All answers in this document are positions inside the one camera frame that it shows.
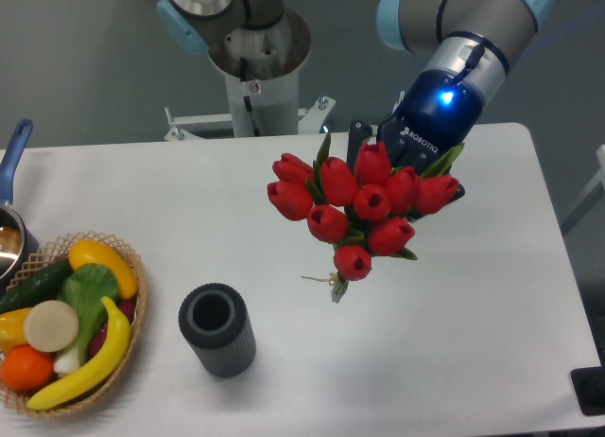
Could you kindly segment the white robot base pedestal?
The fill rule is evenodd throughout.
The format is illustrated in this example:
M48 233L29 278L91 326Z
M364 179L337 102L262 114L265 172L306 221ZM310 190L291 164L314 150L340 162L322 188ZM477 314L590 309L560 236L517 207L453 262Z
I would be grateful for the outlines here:
M290 9L266 29L235 29L208 52L224 78L230 111L177 117L166 112L165 139L182 141L220 130L236 138L327 133L334 99L320 96L308 108L299 106L299 75L310 50L309 28Z

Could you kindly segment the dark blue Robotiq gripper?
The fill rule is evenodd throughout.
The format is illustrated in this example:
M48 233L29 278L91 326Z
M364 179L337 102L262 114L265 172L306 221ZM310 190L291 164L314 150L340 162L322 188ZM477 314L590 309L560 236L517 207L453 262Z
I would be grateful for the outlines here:
M421 173L464 140L482 111L479 93L469 85L429 70L420 74L393 114L379 124L377 140L386 145L394 167L413 166ZM346 163L351 171L362 144L372 136L370 124L350 123ZM452 175L421 178L407 217L417 220L436 214L464 194Z

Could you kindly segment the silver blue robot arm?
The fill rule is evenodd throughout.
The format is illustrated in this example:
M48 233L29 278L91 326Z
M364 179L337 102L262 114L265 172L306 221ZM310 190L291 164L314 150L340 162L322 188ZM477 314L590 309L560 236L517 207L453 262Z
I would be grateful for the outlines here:
M376 128L349 128L347 161L371 136L395 166L448 171L461 144L543 25L554 0L380 0L376 27L393 49L428 65ZM284 0L160 0L173 40L223 75L238 137L301 133L299 74L310 30Z

